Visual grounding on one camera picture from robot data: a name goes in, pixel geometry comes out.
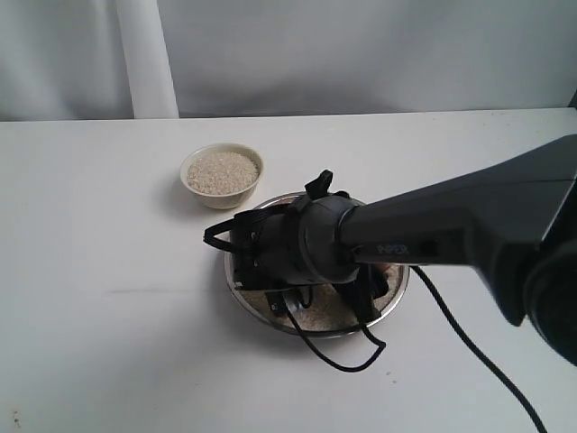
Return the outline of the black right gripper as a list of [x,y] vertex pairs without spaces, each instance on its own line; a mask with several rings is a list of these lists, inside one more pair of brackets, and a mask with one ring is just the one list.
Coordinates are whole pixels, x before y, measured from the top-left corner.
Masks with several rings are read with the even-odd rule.
[[[280,291],[316,283],[300,245],[300,198],[279,198],[236,214],[230,229],[234,282],[244,291]],[[359,270],[354,281],[334,284],[360,324],[380,317],[381,272]]]

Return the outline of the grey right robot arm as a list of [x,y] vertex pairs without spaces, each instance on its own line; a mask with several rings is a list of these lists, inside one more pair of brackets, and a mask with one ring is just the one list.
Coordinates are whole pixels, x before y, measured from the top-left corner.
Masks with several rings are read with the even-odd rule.
[[484,170],[357,205],[323,171],[287,206],[234,219],[245,290],[346,284],[365,263],[472,267],[513,326],[529,320],[576,359],[576,138]]

